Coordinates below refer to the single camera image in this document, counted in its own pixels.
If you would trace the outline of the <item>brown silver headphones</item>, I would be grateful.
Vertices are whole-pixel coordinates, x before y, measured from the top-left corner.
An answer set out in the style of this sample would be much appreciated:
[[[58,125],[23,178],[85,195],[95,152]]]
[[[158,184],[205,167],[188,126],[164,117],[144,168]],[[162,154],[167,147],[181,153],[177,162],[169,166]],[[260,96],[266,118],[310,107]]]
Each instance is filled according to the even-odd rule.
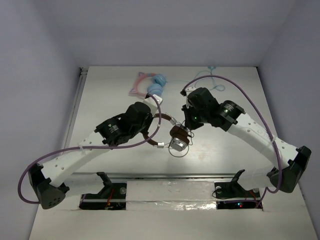
[[[168,147],[178,152],[185,150],[190,144],[189,138],[191,138],[191,135],[189,134],[189,129],[167,113],[162,113],[161,119],[169,121],[172,124],[172,128],[169,132],[171,140],[169,141]],[[147,130],[142,132],[142,136],[145,140],[149,138],[148,134],[149,132]],[[147,140],[147,143],[157,148],[164,148],[166,145],[164,142],[157,142],[152,139]]]

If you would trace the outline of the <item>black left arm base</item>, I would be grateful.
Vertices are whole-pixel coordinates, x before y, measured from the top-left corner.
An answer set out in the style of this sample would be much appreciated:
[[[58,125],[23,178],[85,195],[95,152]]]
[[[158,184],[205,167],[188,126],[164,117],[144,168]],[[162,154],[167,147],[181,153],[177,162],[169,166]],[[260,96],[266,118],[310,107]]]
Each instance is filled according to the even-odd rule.
[[[112,182],[105,172],[97,172],[103,183],[103,188],[98,193],[81,195],[79,208],[81,210],[126,210],[126,182]]]

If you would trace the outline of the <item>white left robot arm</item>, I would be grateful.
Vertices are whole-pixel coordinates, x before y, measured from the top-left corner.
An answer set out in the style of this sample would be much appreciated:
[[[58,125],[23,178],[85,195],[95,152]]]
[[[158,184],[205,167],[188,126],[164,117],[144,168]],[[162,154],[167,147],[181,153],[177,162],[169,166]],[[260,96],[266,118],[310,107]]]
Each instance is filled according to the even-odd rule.
[[[128,141],[146,133],[156,114],[161,113],[162,98],[147,94],[143,101],[131,104],[126,112],[98,126],[75,147],[40,157],[25,170],[30,185],[44,210],[60,204],[72,191],[65,181],[94,158],[116,149],[129,149]]]

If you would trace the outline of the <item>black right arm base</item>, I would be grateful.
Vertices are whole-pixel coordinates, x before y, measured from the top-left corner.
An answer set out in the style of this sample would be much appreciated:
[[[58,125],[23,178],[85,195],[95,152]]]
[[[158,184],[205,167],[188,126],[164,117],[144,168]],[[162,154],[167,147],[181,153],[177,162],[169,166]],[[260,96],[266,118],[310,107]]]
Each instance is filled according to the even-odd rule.
[[[217,200],[218,210],[263,209],[260,201],[260,192],[245,190],[238,180],[245,170],[238,171],[229,182],[214,184],[211,196]]]

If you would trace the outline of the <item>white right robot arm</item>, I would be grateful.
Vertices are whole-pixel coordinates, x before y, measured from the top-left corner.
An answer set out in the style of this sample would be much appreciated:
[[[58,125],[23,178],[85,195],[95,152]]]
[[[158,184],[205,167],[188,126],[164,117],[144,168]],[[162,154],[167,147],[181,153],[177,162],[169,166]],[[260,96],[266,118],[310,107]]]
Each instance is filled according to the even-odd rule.
[[[181,94],[186,97],[182,111],[188,129],[210,124],[238,137],[271,162],[270,167],[239,170],[230,182],[219,184],[218,195],[238,198],[254,188],[269,187],[284,193],[294,191],[312,153],[308,147],[296,147],[268,134],[242,107],[231,100],[219,103],[207,88],[189,87]]]

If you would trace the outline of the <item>pink blue cat headphones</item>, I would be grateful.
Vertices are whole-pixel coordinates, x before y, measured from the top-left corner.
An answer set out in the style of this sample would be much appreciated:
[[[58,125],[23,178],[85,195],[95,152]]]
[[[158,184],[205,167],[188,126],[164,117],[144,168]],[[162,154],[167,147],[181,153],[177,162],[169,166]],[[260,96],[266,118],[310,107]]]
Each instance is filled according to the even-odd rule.
[[[150,79],[151,84],[147,87],[146,92],[139,91],[139,84],[145,79]],[[129,95],[137,95],[140,97],[146,97],[147,94],[156,95],[161,97],[167,83],[167,78],[163,74],[156,73],[144,73],[139,72],[137,78],[133,84],[132,89],[128,92]]]

